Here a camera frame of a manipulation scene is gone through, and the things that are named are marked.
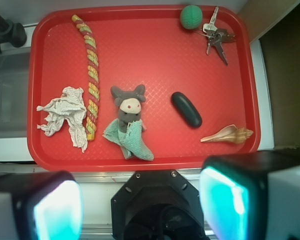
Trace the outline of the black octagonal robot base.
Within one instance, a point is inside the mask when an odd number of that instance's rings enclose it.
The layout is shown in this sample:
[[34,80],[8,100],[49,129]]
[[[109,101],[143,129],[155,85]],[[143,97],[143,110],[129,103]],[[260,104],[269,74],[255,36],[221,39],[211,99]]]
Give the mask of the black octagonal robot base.
[[199,191],[176,170],[137,171],[111,198],[116,240],[207,240]]

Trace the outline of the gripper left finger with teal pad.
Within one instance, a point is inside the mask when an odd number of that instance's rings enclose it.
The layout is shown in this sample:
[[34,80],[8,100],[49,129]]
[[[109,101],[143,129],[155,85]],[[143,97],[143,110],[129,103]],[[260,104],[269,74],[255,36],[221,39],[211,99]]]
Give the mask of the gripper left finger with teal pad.
[[69,172],[0,173],[0,240],[78,240],[83,211]]

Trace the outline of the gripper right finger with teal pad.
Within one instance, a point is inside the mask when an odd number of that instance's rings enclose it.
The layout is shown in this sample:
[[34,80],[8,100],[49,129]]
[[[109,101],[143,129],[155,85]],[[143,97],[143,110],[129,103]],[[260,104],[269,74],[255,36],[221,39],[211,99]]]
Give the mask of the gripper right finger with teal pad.
[[300,240],[300,151],[211,156],[199,198],[220,240]]

